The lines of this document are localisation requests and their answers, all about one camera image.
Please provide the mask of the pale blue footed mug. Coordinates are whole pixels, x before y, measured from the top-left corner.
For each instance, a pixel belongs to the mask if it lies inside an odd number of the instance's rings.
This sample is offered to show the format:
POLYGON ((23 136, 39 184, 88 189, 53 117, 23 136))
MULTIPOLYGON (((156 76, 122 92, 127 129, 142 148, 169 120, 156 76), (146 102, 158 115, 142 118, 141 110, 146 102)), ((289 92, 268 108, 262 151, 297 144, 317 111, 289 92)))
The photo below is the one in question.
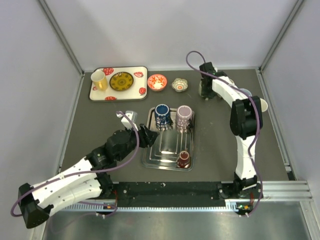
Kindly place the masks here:
POLYGON ((252 93, 248 89, 241 88, 240 90, 243 91, 246 95, 248 95, 250 97, 252 96, 252 93))

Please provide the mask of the grey blue mug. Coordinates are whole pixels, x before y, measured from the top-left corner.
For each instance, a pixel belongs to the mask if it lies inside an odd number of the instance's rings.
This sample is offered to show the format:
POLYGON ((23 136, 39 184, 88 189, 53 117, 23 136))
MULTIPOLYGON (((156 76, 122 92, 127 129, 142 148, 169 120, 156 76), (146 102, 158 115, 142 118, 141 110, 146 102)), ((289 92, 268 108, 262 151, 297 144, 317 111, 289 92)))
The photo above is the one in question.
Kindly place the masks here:
POLYGON ((260 105, 261 105, 261 111, 264 113, 268 110, 268 103, 266 100, 264 100, 263 98, 260 98, 260 105))

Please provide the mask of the light green mug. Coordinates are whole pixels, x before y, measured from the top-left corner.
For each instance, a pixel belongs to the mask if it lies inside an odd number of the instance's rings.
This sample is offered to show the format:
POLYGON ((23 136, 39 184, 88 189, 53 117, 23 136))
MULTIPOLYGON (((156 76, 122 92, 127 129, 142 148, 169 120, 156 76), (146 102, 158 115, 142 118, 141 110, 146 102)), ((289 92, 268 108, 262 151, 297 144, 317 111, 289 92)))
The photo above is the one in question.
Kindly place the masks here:
POLYGON ((201 98, 203 98, 203 93, 202 93, 202 82, 199 83, 198 87, 198 94, 200 95, 201 98))

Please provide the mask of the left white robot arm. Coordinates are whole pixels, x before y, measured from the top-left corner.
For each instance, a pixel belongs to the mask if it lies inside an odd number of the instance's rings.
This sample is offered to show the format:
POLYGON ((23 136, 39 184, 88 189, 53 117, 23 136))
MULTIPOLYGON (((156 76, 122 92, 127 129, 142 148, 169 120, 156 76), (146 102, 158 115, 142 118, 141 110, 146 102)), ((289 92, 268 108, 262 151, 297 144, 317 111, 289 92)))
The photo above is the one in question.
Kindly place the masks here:
POLYGON ((117 130, 106 143, 75 165, 44 182, 18 188, 18 206, 27 229, 46 222, 58 211, 87 199, 109 198, 114 191, 108 172, 138 148, 151 147, 158 132, 141 124, 138 129, 117 130))

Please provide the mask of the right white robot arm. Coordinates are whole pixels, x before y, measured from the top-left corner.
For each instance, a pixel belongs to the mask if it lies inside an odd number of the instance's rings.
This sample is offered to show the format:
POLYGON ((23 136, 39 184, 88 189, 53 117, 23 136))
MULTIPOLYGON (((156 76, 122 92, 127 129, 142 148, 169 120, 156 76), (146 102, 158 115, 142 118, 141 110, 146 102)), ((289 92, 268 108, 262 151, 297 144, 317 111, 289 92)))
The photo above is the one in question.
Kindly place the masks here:
POLYGON ((263 126, 261 99, 238 88, 223 71, 216 71, 211 62, 201 64, 199 70, 200 96, 205 99, 218 96, 231 108, 229 126, 237 143, 233 192, 245 198, 258 181, 254 162, 256 142, 263 126))

